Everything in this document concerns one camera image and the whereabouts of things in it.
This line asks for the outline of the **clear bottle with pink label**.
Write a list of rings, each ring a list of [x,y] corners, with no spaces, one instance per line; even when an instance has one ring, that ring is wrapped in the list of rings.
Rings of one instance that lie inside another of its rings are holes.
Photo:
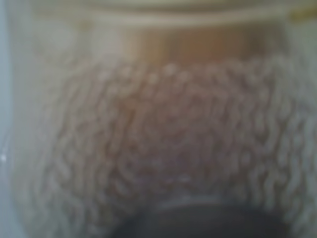
[[[8,181],[26,238],[165,225],[317,235],[314,0],[7,0]]]

